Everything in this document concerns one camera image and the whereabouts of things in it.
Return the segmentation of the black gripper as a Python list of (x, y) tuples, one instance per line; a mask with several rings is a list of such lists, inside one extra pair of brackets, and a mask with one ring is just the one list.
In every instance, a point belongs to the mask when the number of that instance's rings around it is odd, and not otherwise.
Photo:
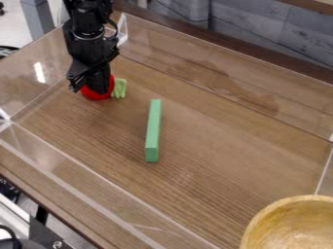
[(65, 45), (71, 55), (71, 67), (67, 73), (69, 90), (77, 92), (84, 85), (99, 94), (109, 90), (109, 62), (119, 55), (119, 39), (105, 37), (105, 26), (97, 25), (96, 33), (73, 31), (73, 22), (63, 25)]

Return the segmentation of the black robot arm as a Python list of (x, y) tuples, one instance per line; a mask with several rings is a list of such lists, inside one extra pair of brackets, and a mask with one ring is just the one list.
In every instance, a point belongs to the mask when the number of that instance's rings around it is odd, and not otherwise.
[(111, 96), (111, 61), (119, 55), (119, 27), (111, 20), (113, 0), (64, 0), (69, 19), (63, 33), (71, 67), (69, 90), (93, 100)]

